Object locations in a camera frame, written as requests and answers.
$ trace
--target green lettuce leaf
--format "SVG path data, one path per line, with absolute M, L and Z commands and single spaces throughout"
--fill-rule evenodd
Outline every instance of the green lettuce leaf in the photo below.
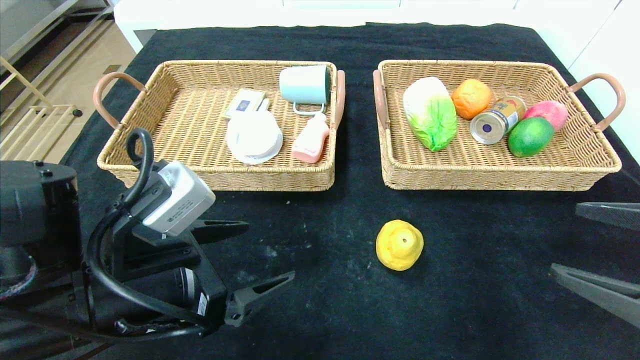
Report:
M 431 151 L 444 149 L 458 130 L 456 107 L 449 96 L 432 95 L 424 101 L 424 109 L 407 113 L 407 121 L 415 136 Z

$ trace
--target pink peach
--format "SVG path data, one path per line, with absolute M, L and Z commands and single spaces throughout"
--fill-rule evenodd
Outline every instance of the pink peach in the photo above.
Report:
M 553 100 L 541 101 L 538 104 L 531 106 L 524 114 L 525 119 L 529 117 L 545 118 L 556 131 L 560 130 L 564 126 L 568 116 L 569 112 L 567 111 L 566 106 Z

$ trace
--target black table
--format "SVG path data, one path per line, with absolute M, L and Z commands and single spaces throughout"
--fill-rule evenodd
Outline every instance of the black table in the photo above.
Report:
M 587 192 L 395 191 L 384 186 L 371 72 L 385 59 L 538 61 L 575 82 L 535 31 L 368 24 L 357 28 L 158 31 L 127 68 L 143 83 L 165 60 L 332 61 L 347 75 L 334 186 L 321 193 L 217 192 L 209 218 L 252 229 L 205 247 L 230 289 L 296 270 L 287 293 L 241 328 L 205 339 L 117 345 L 97 359 L 632 359 L 640 331 L 557 285 L 551 263 L 638 282 L 632 231 L 574 215 L 583 201 L 640 201 L 640 169 L 623 162 Z M 137 94 L 119 81 L 104 104 L 122 118 Z M 593 103 L 578 97 L 598 121 Z M 123 184 L 95 160 L 111 128 L 94 114 L 65 161 L 78 172 L 86 239 Z M 380 227 L 400 218 L 426 246 L 393 272 L 375 255 Z

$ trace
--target fake fruit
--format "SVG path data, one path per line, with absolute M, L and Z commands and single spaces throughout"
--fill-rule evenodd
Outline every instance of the fake fruit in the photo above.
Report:
M 489 107 L 492 92 L 489 86 L 478 79 L 467 79 L 451 95 L 456 113 L 465 119 L 472 119 Z
M 376 255 L 386 267 L 403 271 L 418 260 L 424 238 L 418 229 L 406 221 L 387 222 L 376 238 Z
M 416 80 L 404 91 L 402 101 L 413 134 L 429 150 L 443 149 L 456 136 L 456 108 L 438 78 Z
M 507 144 L 509 151 L 519 158 L 534 156 L 547 146 L 554 135 L 554 127 L 543 117 L 521 120 L 511 130 Z
M 541 101 L 534 106 L 531 106 L 524 114 L 524 118 L 528 117 L 543 117 L 556 131 L 560 130 L 566 118 L 569 116 L 566 106 L 557 101 Z

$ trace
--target mint green mug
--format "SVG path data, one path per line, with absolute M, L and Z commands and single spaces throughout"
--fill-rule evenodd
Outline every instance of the mint green mug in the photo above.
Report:
M 297 104 L 322 105 L 329 103 L 331 77 L 326 65 L 293 66 L 280 72 L 280 95 L 293 102 L 293 111 L 299 115 L 315 115 L 318 111 L 298 110 Z

